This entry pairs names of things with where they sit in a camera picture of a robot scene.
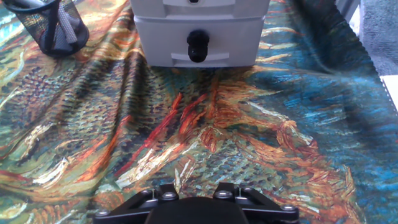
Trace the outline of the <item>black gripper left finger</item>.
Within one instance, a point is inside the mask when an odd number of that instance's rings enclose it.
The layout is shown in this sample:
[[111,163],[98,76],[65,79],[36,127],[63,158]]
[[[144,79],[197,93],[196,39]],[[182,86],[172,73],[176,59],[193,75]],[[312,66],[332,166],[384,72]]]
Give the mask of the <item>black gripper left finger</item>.
[[157,189],[145,189],[114,210],[98,210],[93,217],[94,224],[142,224],[150,212],[167,202],[179,199],[174,184],[160,185]]

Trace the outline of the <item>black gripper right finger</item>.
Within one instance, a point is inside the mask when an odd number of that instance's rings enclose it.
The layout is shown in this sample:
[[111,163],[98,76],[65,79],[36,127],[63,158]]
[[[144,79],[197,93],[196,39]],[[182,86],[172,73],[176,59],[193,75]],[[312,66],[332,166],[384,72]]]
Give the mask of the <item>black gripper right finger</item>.
[[299,224],[299,209],[295,205],[279,205],[252,187],[237,187],[220,182],[213,194],[214,200],[237,205],[249,223]]

